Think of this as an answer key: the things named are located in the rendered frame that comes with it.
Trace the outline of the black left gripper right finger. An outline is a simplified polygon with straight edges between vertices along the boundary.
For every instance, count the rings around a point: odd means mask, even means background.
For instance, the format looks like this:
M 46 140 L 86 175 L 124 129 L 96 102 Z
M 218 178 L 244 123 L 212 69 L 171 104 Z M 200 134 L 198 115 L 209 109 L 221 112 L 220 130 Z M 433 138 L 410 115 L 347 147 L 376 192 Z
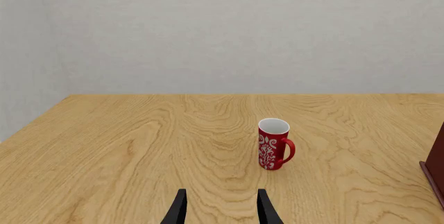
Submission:
M 257 192 L 257 214 L 259 224 L 284 224 L 265 189 L 258 189 Z

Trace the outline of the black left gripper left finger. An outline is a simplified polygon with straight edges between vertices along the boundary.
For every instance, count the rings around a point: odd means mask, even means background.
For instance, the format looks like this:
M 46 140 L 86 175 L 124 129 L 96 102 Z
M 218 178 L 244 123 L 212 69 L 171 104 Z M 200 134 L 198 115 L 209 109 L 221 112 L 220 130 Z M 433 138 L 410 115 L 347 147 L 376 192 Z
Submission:
M 187 214 L 187 191 L 179 189 L 161 224 L 185 224 Z

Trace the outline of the red-brown desk caddy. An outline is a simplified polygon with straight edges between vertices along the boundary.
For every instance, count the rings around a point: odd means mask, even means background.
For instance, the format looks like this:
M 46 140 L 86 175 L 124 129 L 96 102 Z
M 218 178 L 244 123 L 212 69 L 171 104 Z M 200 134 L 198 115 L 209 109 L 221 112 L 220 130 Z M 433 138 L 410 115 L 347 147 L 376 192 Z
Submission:
M 419 165 L 444 210 L 444 122 L 426 161 L 419 161 Z

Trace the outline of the red mug with white pattern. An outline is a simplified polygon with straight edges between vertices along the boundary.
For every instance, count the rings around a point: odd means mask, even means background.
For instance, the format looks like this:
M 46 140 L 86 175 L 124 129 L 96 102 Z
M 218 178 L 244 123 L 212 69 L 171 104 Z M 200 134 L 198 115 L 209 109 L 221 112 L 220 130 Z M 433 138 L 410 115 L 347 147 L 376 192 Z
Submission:
M 295 144 L 288 138 L 290 125 L 281 119 L 266 118 L 258 123 L 258 162 L 266 170 L 278 170 L 293 159 Z

